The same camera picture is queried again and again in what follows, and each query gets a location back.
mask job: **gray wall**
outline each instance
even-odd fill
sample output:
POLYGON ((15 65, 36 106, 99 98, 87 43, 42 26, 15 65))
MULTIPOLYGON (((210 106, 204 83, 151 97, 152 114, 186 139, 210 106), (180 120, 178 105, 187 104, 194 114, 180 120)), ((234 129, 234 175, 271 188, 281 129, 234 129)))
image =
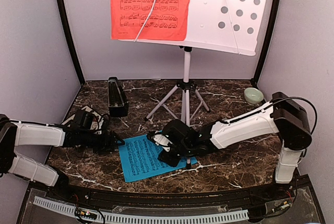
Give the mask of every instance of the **gray wall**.
MULTIPOLYGON (((60 122, 77 91, 56 0, 0 0, 0 113, 12 119, 60 122)), ((44 162, 49 147, 19 152, 44 162)), ((28 183, 0 179, 1 223, 16 223, 28 183)))
MULTIPOLYGON (((333 0, 281 0, 259 82, 267 99, 273 92, 283 91, 290 96, 309 99, 318 110, 314 141, 300 171, 311 177, 328 223, 334 223, 333 7, 333 0)), ((313 120, 312 109, 307 109, 313 120)))
MULTIPOLYGON (((75 46, 86 80, 181 78, 178 46, 112 41, 110 0, 65 0, 75 46)), ((251 79, 265 36, 272 0, 267 0, 257 55, 194 49, 191 78, 251 79)))

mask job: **brown marble table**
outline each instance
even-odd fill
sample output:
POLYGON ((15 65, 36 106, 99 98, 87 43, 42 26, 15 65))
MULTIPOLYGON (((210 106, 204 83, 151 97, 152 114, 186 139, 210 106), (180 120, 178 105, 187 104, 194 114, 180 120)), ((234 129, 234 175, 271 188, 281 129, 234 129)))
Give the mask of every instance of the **brown marble table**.
MULTIPOLYGON (((251 87, 249 81, 197 80, 196 83, 212 112, 199 110, 192 120, 194 128, 219 118, 235 117, 255 108, 247 104, 243 97, 244 89, 251 87)), ((123 87, 130 101, 129 115, 112 119, 110 129, 122 138, 161 130, 173 119, 164 108, 160 108, 148 122, 144 121, 144 117, 173 86, 174 80, 124 81, 123 87)), ((181 91, 177 91, 166 104, 180 116, 181 91)), ((198 104, 199 101, 192 95, 192 112, 198 104)), ((93 107, 101 114, 108 113, 106 81, 87 82, 76 98, 70 114, 84 105, 93 107)), ((78 186, 134 193, 200 193, 270 183, 280 147, 276 135, 264 135, 198 158, 198 164, 191 170, 178 170, 131 183, 124 181, 118 152, 98 156, 89 149, 78 153, 74 148, 53 148, 47 163, 61 169, 69 176, 70 184, 78 186)))

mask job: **sheet music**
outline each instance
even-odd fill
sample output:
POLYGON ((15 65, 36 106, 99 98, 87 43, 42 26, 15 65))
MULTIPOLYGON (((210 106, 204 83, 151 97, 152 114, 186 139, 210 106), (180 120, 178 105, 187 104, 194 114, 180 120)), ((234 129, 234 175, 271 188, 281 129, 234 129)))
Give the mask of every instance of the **sheet music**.
MULTIPOLYGON (((134 39, 154 0, 111 0, 112 39, 134 39)), ((157 0, 140 39, 183 41, 190 0, 157 0)))

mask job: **wire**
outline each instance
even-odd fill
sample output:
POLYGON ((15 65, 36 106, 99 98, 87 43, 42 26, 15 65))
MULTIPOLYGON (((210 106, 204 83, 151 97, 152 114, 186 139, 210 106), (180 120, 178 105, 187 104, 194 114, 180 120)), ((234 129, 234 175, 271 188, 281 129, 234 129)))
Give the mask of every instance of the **wire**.
POLYGON ((141 29, 139 30, 139 33, 137 34, 137 37, 135 38, 135 42, 137 42, 139 36, 141 35, 141 32, 143 31, 144 27, 146 26, 146 23, 147 23, 148 20, 150 19, 151 15, 152 15, 152 13, 153 13, 154 7, 156 6, 156 2, 157 2, 157 0, 154 0, 153 5, 152 5, 152 8, 151 8, 151 11, 150 11, 150 13, 148 14, 148 16, 147 16, 147 18, 146 18, 144 24, 142 24, 141 29))
POLYGON ((317 126, 317 122, 318 122, 318 112, 317 112, 317 109, 315 108, 315 106, 314 106, 309 100, 306 100, 306 99, 301 98, 301 97, 287 97, 287 98, 281 99, 281 100, 279 100, 279 101, 276 101, 276 102, 270 104, 269 106, 267 106, 267 107, 265 107, 265 108, 263 108, 263 109, 261 109, 261 110, 255 111, 255 112, 253 112, 253 113, 251 113, 251 114, 248 114, 248 115, 246 115, 246 116, 244 116, 244 117, 240 117, 240 118, 235 119, 235 120, 232 120, 232 121, 221 121, 221 122, 222 122, 223 124, 231 124, 231 123, 235 123, 235 122, 238 122, 238 121, 240 121, 240 120, 246 119, 246 118, 248 118, 248 117, 250 117, 250 116, 253 116, 253 115, 257 114, 257 113, 260 113, 260 112, 262 112, 262 111, 264 111, 264 110, 267 110, 268 108, 273 107, 274 105, 279 104, 279 103, 281 103, 281 102, 283 102, 283 101, 287 101, 287 100, 302 100, 302 101, 307 102, 307 103, 313 108, 313 110, 314 110, 314 114, 315 114, 315 120, 314 120, 313 128, 312 128, 312 130, 311 130, 311 135, 312 135, 313 132, 314 132, 314 130, 315 130, 315 128, 316 128, 316 126, 317 126))
POLYGON ((99 118, 95 114, 93 115, 94 115, 94 119, 96 120, 96 124, 97 124, 96 129, 99 129, 99 123, 101 120, 99 120, 99 118))
POLYGON ((228 0, 226 0, 226 6, 228 8, 228 13, 229 13, 229 17, 230 17, 230 24, 231 24, 231 27, 232 27, 232 32, 233 32, 233 36, 234 36, 234 42, 235 42, 235 45, 236 45, 236 49, 238 50, 238 54, 240 54, 238 43, 237 43, 235 32, 234 32, 234 28, 233 28, 233 22, 232 22, 232 17, 231 17, 231 13, 230 13, 228 0))
POLYGON ((314 119, 314 125, 313 125, 313 128, 311 130, 311 135, 313 134, 316 126, 317 126, 317 122, 318 122, 318 112, 317 112, 317 109, 315 108, 315 106, 309 101, 309 100, 306 100, 304 98, 301 98, 301 97, 288 97, 288 98, 284 98, 284 99, 281 99, 279 101, 276 101, 274 102, 273 104, 265 107, 263 110, 267 110, 268 108, 270 107, 273 107, 274 105, 278 104, 278 103, 281 103, 283 101, 287 101, 287 100, 302 100, 302 101, 305 101, 306 103, 308 103, 314 110, 314 114, 315 114, 315 119, 314 119))
POLYGON ((306 154, 307 154, 307 148, 305 148, 305 150, 303 151, 302 157, 305 158, 306 154))
POLYGON ((82 206, 86 206, 86 207, 89 207, 89 208, 91 208, 91 209, 97 211, 97 212, 101 215, 101 217, 102 217, 103 224, 105 224, 105 216, 103 215, 103 213, 102 213, 99 209, 96 209, 95 207, 93 207, 93 206, 91 206, 91 205, 89 205, 89 204, 79 202, 79 197, 78 197, 76 194, 74 194, 74 195, 72 195, 72 196, 76 196, 77 201, 72 201, 71 198, 70 198, 70 199, 66 199, 66 198, 60 196, 59 194, 55 193, 54 191, 51 191, 51 192, 52 192, 53 194, 55 194, 56 196, 58 196, 59 198, 65 200, 65 201, 67 201, 67 202, 69 202, 69 203, 76 204, 76 206, 79 206, 79 204, 80 204, 80 205, 82 205, 82 206))
MULTIPOLYGON (((294 177, 294 185, 295 185, 295 190, 296 190, 294 199, 292 199, 291 193, 289 191, 286 191, 286 194, 289 196, 289 199, 290 199, 292 205, 295 203, 295 201, 297 199, 297 195, 298 195, 298 185, 297 185, 297 177, 296 176, 294 177)), ((272 215, 274 213, 267 213, 267 214, 262 215, 262 216, 249 216, 249 218, 250 219, 268 219, 268 218, 278 217, 278 216, 281 216, 281 215, 285 214, 292 207, 292 205, 290 205, 289 207, 287 207, 285 209, 279 210, 280 213, 276 214, 276 215, 272 215)))

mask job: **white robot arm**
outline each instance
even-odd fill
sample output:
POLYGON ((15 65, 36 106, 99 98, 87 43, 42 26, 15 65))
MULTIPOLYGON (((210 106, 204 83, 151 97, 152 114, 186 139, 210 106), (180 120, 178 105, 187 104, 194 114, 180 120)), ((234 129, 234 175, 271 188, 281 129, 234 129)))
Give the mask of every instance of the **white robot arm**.
POLYGON ((162 132, 149 133, 148 138, 163 147, 159 159, 174 167, 181 157, 203 156, 243 140, 272 133, 279 134, 282 140, 275 181, 288 184, 312 137, 305 109, 287 100, 281 92, 275 93, 272 101, 254 111, 230 120, 213 122, 198 132, 174 120, 162 132))
POLYGON ((116 145, 124 143, 115 132, 106 131, 108 121, 101 119, 101 129, 91 130, 94 116, 83 110, 78 110, 76 115, 78 117, 75 117, 68 127, 15 121, 0 114, 0 174, 12 173, 47 186, 55 186, 59 183, 60 175, 65 181, 68 181, 68 178, 60 170, 19 154, 14 151, 14 147, 84 145, 98 154, 109 154, 116 145))

